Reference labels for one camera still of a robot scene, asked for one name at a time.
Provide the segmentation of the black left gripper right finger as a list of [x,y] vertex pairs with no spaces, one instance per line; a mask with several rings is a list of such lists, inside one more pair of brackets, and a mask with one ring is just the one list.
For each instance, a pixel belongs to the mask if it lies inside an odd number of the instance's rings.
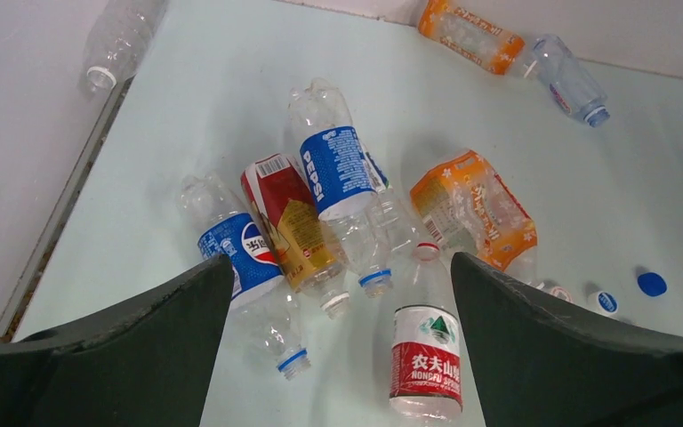
[[683,337],[623,323],[455,254],[454,298],[489,426],[683,426]]

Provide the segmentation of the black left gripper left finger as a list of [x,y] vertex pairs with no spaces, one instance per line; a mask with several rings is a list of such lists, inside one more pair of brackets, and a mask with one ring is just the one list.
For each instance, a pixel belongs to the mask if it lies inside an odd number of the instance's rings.
[[91,315],[0,342],[0,426],[197,426],[234,273],[224,255]]

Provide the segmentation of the Nongfu Spring red label bottle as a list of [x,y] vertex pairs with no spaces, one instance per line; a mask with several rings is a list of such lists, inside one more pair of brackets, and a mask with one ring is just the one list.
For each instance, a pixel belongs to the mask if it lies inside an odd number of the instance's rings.
[[461,324],[440,249],[420,243],[395,285],[390,405],[417,420],[462,413]]

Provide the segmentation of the blue bottle cap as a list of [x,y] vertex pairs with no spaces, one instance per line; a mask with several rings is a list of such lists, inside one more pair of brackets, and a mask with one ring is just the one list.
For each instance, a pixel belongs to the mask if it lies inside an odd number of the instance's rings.
[[668,290],[663,277],[653,271],[639,274],[637,276],[637,284],[639,289],[650,297],[660,296],[665,294]]

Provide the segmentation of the Pepsi bottle blue label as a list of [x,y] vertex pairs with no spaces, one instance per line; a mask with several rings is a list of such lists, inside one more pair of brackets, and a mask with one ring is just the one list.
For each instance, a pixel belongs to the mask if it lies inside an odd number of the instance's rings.
[[291,91],[288,118],[328,247],[367,297],[386,293],[392,288],[390,243],[374,217],[377,193],[341,90],[313,78]]

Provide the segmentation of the white cap near orange bottle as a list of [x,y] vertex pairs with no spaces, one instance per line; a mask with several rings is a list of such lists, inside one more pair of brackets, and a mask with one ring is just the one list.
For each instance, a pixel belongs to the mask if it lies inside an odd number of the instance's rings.
[[562,286],[556,286],[556,285],[548,285],[542,282],[539,286],[538,289],[545,292],[546,294],[550,294],[556,298],[559,298],[565,302],[570,302],[573,303],[573,297],[572,295]]

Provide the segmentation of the Pepsi bottle lower left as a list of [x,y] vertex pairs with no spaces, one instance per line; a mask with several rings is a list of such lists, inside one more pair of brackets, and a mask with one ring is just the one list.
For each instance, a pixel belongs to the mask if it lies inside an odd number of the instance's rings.
[[229,317],[242,339],[263,350],[288,381],[310,369],[298,301],[246,207],[215,173],[186,176],[180,204],[199,234],[203,258],[229,257],[234,275]]

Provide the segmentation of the large orange label bottle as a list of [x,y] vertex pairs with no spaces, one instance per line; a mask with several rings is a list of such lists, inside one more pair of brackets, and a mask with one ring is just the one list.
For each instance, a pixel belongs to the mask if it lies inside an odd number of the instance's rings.
[[535,223],[474,150],[435,165],[409,190],[426,230],[448,253],[470,253],[530,286],[537,278]]

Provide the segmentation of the red yellow label tea bottle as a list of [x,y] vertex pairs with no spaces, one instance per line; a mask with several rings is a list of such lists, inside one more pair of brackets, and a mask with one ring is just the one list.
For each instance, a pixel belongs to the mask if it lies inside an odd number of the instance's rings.
[[250,164],[241,186],[290,288],[314,300],[331,319],[346,313],[346,269],[326,245],[313,197],[296,159],[274,154]]

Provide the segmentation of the clear bluish water bottle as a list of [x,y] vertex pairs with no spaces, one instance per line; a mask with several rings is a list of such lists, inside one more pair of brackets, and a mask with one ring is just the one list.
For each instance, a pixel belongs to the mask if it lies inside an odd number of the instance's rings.
[[540,36],[532,54],[539,67],[539,81],[563,113],[593,128],[610,118],[606,93],[558,36]]

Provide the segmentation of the slim orange label bottle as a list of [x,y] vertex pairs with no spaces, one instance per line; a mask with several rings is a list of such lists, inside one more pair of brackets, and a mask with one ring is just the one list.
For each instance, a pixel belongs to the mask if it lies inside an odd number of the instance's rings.
[[429,0],[418,30],[493,75],[534,79],[540,71],[522,36],[454,1]]

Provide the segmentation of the white cap blue logo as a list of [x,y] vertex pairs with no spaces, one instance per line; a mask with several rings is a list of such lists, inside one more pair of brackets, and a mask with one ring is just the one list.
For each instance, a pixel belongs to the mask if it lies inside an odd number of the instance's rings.
[[619,303],[615,297],[606,291],[596,291],[587,297],[588,307],[606,317],[613,317],[619,310]]

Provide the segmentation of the clear bottle by wall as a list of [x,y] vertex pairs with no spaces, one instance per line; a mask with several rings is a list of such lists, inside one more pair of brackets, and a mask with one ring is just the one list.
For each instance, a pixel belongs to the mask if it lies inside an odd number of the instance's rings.
[[84,47],[84,78],[93,92],[134,77],[167,12],[166,0],[108,2]]

